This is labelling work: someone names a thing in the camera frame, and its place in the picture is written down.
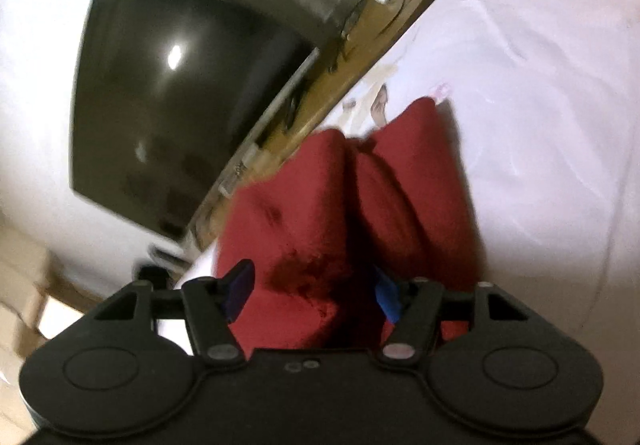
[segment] television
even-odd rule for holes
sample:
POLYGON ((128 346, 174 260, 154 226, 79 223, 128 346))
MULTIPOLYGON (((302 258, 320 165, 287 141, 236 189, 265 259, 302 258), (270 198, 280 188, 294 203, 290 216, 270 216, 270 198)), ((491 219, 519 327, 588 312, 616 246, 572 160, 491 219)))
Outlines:
POLYGON ((76 74, 73 189, 180 240, 317 54, 286 24, 228 0, 93 0, 76 74))

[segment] red cloth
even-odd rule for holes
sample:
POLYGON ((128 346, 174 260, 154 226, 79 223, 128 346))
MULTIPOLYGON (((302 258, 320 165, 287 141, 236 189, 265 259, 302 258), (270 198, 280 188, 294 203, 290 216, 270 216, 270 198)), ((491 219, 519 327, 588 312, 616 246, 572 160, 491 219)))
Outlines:
POLYGON ((366 140, 309 136, 276 176, 237 192, 220 248, 219 271, 255 263, 231 325, 246 352, 377 347, 385 321, 370 263, 450 289, 478 280, 465 194, 428 98, 366 140))

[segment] screw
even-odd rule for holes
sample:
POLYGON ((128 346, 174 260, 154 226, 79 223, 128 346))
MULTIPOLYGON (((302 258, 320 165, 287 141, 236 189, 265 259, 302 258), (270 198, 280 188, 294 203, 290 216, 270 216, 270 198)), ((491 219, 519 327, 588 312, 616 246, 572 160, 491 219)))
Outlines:
POLYGON ((392 360, 407 360, 415 355, 415 348, 404 343, 387 344, 382 348, 382 354, 392 360))
POLYGON ((284 364, 284 370, 287 373, 299 373, 302 371, 302 364, 300 362, 287 362, 284 364))
POLYGON ((309 359, 302 362, 302 365, 307 369, 317 369, 318 367, 320 367, 320 362, 314 359, 309 359))
POLYGON ((213 360, 233 360, 238 358, 240 351, 233 344, 216 344, 207 349, 207 355, 213 360))

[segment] bed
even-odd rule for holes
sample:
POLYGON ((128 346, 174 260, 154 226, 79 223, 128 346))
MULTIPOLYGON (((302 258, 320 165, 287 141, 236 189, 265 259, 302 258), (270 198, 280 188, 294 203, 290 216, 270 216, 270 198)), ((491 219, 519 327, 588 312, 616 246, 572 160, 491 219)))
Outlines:
POLYGON ((321 128, 362 136, 427 95, 455 121, 486 279, 596 355, 590 429, 635 443, 640 0, 436 0, 321 128))

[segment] wooden table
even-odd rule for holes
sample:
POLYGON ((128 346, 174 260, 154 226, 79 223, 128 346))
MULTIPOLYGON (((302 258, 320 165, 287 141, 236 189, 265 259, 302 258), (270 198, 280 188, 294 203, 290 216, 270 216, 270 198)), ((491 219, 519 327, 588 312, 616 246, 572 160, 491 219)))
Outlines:
MULTIPOLYGON (((320 57, 316 65, 317 76, 306 89, 291 129, 285 132, 281 120, 267 128, 260 151, 242 171, 239 185, 273 175, 432 2, 364 0, 360 17, 338 56, 333 46, 320 57)), ((207 194, 189 227, 201 250, 222 233, 231 203, 217 188, 207 194)))

